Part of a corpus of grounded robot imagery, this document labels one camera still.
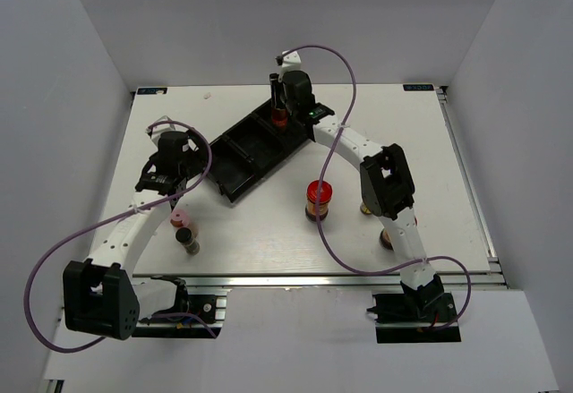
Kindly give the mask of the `yellow-capped red sauce bottle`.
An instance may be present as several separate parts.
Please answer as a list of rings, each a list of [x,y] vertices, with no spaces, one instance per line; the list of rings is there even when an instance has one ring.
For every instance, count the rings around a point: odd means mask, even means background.
[[[270,102],[270,111],[271,111],[270,117],[272,124],[278,129],[278,131],[283,132],[287,128],[290,113],[287,109],[287,101],[284,92],[284,86],[282,82],[280,83],[281,83],[280,98],[282,101],[282,108],[274,109],[271,107],[271,102]]]

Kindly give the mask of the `pink-capped spice jar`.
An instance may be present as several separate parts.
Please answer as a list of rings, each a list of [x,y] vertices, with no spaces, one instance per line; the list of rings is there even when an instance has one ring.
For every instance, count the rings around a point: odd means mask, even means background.
[[[174,209],[169,218],[170,224],[175,228],[188,228],[192,230],[192,221],[183,209]]]

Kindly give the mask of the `red-lidded sauce jar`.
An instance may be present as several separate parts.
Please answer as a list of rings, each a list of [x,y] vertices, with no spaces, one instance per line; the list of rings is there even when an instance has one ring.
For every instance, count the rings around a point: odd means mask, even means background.
[[[391,240],[389,238],[389,234],[385,228],[383,228],[381,233],[380,233],[380,243],[381,243],[381,246],[383,248],[385,248],[386,250],[390,250],[390,251],[393,250],[393,246],[392,246]]]
[[[306,189],[305,216],[312,222],[324,220],[329,214],[329,204],[333,196],[331,185],[323,181],[319,186],[319,181],[309,183]]]

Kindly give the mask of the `small yellow-label bottle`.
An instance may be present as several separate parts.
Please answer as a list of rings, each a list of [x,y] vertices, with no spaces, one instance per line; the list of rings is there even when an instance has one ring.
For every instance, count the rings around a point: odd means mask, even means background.
[[[366,216],[370,216],[372,214],[371,210],[363,202],[360,205],[360,210]]]

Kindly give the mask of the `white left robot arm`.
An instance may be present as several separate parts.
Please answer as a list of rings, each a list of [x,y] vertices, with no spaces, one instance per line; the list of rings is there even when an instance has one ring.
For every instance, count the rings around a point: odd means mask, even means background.
[[[202,181],[209,145],[191,130],[165,130],[155,144],[125,218],[115,222],[85,261],[71,261],[64,269],[64,321],[69,330],[125,340],[141,320],[181,320],[189,310],[182,279],[159,275],[135,284],[133,272],[188,186]]]

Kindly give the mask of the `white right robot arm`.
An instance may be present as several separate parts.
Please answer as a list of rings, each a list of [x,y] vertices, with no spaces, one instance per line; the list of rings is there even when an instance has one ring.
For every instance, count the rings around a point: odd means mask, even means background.
[[[436,270],[426,259],[414,211],[415,185],[405,152],[397,144],[382,146],[346,126],[316,102],[307,73],[294,70],[269,76],[276,124],[298,122],[309,138],[338,154],[359,173],[363,205],[383,225],[400,264],[406,313],[425,320],[444,294]]]

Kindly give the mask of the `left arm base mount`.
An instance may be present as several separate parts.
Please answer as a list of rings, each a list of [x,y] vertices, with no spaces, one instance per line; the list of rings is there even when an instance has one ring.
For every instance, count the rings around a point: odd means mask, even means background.
[[[133,337],[215,339],[222,330],[227,298],[220,292],[170,276],[145,278],[133,291],[140,306]]]

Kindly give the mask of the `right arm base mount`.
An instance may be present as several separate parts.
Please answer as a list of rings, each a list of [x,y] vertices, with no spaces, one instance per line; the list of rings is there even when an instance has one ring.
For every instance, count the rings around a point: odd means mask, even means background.
[[[457,309],[451,293],[444,294],[422,312],[402,294],[376,294],[366,309],[375,324],[378,344],[459,343]]]

